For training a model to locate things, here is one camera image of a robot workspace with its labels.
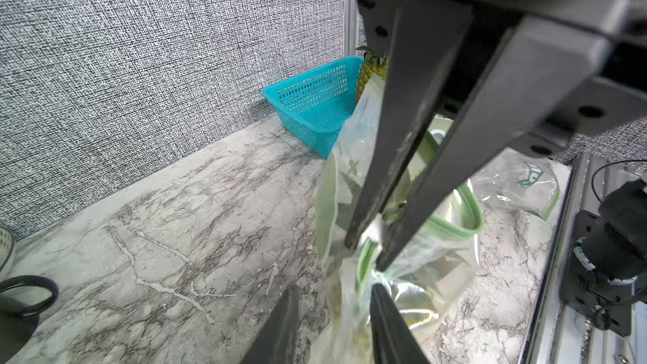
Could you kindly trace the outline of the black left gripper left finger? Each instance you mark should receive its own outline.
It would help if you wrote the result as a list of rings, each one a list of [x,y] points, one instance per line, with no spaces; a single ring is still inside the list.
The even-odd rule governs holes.
[[[240,364],[292,364],[298,342],[299,288],[292,284],[281,295]]]

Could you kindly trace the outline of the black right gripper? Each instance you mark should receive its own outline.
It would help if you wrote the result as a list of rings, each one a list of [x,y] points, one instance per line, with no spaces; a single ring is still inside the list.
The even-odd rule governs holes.
[[[424,123],[454,123],[389,229],[385,271],[456,187],[507,147],[563,150],[646,114],[646,45],[626,35],[639,0],[357,0],[389,59],[376,145],[345,246],[385,207]]]

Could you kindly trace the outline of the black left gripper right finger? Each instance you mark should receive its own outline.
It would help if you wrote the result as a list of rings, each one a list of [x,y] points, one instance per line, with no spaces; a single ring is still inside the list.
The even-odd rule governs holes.
[[[429,364],[385,286],[372,286],[370,301],[373,359],[377,364]]]

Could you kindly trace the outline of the yellow pineapple with green crown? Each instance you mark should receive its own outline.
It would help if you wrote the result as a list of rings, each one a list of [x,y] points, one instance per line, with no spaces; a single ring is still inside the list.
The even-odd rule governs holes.
[[[362,64],[357,79],[356,103],[358,103],[368,81],[373,75],[377,75],[383,80],[386,79],[389,70],[389,59],[386,56],[375,52],[368,45],[361,45],[360,47],[357,47],[356,50],[363,52],[364,60],[364,64]]]

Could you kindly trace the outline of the clear green zip-top bag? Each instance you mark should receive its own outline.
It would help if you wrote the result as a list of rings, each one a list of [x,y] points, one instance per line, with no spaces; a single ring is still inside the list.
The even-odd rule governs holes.
[[[547,221],[559,200],[559,182],[544,159],[506,149],[470,178],[480,202],[528,212]]]

